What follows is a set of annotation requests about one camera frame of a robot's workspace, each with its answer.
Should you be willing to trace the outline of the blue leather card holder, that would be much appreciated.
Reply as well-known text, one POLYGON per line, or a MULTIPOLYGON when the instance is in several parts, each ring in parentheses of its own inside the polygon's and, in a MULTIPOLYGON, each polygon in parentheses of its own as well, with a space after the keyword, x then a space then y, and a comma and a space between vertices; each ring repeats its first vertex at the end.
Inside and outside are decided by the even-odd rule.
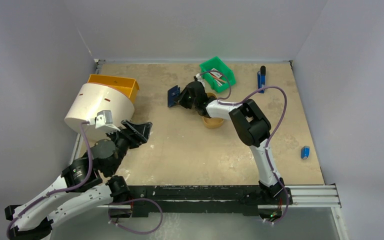
POLYGON ((178 104, 178 97, 181 93, 178 85, 173 86, 167 91, 167 107, 171 108, 178 104))

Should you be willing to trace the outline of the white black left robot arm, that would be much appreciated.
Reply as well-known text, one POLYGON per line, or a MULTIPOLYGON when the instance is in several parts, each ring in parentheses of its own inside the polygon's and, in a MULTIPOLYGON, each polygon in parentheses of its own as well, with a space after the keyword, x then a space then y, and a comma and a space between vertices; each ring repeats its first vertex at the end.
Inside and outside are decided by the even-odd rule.
POLYGON ((116 171, 128 150, 148 142, 153 124, 121 124, 116 127, 102 115, 79 124, 86 153, 32 200, 5 208, 9 240, 42 240, 58 225, 100 205, 133 205, 136 199, 116 171))

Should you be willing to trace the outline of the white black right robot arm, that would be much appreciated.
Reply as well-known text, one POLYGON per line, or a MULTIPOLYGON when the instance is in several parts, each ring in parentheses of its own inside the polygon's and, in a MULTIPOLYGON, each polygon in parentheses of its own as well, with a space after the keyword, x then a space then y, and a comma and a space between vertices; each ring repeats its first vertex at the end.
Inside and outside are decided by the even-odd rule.
POLYGON ((253 99, 248 96, 241 102, 222 101, 208 96, 199 81, 188 83, 178 94, 169 92, 168 96, 171 97, 169 107, 180 105, 196 110, 202 117, 230 120, 239 139, 250 147, 253 154, 262 200, 272 204, 280 198, 284 182, 274 163, 270 146, 272 126, 253 99))

